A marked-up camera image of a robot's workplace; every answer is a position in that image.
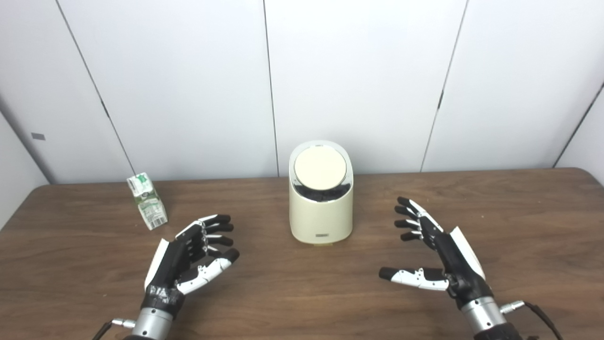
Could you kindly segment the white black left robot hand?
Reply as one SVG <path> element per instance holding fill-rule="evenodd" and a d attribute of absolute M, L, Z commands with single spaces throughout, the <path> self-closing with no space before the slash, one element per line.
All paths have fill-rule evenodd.
<path fill-rule="evenodd" d="M 186 296 L 214 280 L 240 256 L 233 240 L 221 232 L 234 230 L 230 215 L 199 218 L 172 241 L 161 239 L 144 281 L 141 308 L 176 318 Z"/>

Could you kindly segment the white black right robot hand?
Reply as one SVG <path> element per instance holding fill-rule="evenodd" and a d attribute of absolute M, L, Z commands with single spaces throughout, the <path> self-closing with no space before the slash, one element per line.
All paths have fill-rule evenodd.
<path fill-rule="evenodd" d="M 458 308 L 477 299 L 494 297 L 474 250 L 459 227 L 446 232 L 420 204 L 403 196 L 399 196 L 397 202 L 394 210 L 407 218 L 396 220 L 394 225 L 410 230 L 401 235 L 401 241 L 422 241 L 438 254 L 443 268 L 382 267 L 380 278 L 414 288 L 447 292 Z"/>

